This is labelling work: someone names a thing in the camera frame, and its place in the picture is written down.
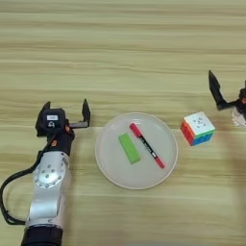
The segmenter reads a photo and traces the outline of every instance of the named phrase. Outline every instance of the green sponge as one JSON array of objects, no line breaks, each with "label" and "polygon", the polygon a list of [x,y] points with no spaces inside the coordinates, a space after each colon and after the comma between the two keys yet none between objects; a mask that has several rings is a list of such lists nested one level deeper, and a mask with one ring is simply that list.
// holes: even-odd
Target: green sponge
[{"label": "green sponge", "polygon": [[140,156],[128,134],[121,135],[119,141],[131,164],[140,161]]}]

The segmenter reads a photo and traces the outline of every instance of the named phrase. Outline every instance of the white plate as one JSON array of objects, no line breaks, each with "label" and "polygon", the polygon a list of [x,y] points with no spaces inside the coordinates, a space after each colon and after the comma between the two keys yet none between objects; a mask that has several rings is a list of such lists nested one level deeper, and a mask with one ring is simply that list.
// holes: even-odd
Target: white plate
[{"label": "white plate", "polygon": [[[139,138],[129,128],[136,123],[143,136],[165,163],[161,169]],[[128,134],[141,160],[130,164],[118,137]],[[116,185],[143,189],[158,185],[173,171],[178,158],[178,145],[168,126],[153,115],[127,113],[110,121],[96,141],[95,156],[103,174]]]}]

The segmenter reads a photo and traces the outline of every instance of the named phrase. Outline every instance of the pen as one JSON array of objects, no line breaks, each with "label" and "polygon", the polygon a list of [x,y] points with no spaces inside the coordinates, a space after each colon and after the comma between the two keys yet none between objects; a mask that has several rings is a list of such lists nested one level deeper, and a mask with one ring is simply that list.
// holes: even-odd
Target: pen
[{"label": "pen", "polygon": [[165,167],[164,163],[161,161],[161,159],[158,157],[158,155],[155,153],[155,151],[151,148],[151,146],[149,145],[149,143],[147,142],[147,140],[143,136],[142,132],[137,127],[137,125],[135,123],[132,123],[130,125],[130,129],[135,134],[135,136],[142,141],[143,145],[146,147],[146,149],[151,154],[151,156],[155,159],[155,161],[159,165],[159,167],[164,168]]}]

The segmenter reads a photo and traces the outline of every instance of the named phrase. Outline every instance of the rubik's cube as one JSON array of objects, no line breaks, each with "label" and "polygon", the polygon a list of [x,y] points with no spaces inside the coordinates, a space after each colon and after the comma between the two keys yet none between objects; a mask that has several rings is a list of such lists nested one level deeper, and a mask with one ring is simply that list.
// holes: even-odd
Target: rubik's cube
[{"label": "rubik's cube", "polygon": [[184,118],[181,130],[191,146],[210,141],[215,131],[214,126],[200,111]]}]

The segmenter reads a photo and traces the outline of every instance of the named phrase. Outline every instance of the table surface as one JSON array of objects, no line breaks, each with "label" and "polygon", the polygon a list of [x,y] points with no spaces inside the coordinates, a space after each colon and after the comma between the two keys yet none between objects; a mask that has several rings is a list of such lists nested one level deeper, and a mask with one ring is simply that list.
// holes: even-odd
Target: table surface
[{"label": "table surface", "polygon": [[[242,0],[0,1],[0,181],[31,165],[45,139],[34,129],[51,100],[71,121],[87,98],[92,122],[76,131],[63,245],[245,245],[245,130],[218,112],[208,71],[228,100],[246,78],[246,2]],[[97,167],[95,139],[113,117],[151,113],[175,134],[171,177],[131,191]],[[183,117],[204,111],[210,143],[188,146]],[[25,218],[32,177],[9,186],[7,205]],[[0,219],[0,245],[19,245],[23,227]]]}]

